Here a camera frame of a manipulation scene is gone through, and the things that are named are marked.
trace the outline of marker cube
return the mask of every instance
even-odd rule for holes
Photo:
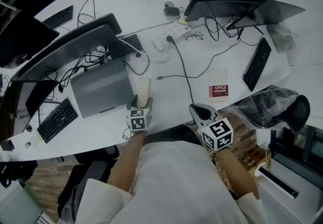
[[[227,118],[211,123],[201,129],[202,141],[217,151],[233,142],[233,128]]]
[[[128,112],[128,126],[131,131],[145,131],[151,122],[149,108],[133,109]]]

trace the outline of white sleeve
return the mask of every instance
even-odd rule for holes
[[[76,224],[108,224],[131,200],[132,195],[98,180],[86,183]]]
[[[265,212],[260,200],[253,193],[245,194],[237,200],[238,207],[250,224],[267,223]]]

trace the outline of glasses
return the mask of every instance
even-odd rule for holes
[[[203,40],[203,34],[201,32],[195,32],[194,34],[190,33],[190,32],[186,32],[184,34],[184,38],[187,41],[191,41],[193,40],[193,37],[195,37],[198,40]]]

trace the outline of power strip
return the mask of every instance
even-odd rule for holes
[[[183,18],[180,18],[178,22],[173,22],[169,25],[165,25],[160,29],[160,32],[158,31],[156,33],[156,35],[151,39],[151,42],[155,48],[157,48],[159,51],[164,50],[168,44],[166,40],[167,36],[170,35],[174,40],[176,40],[189,30],[189,26],[186,26],[187,23]]]

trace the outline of white shirt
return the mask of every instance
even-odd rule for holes
[[[185,141],[142,147],[133,195],[87,181],[76,224],[266,223],[252,193],[235,201],[206,150]]]

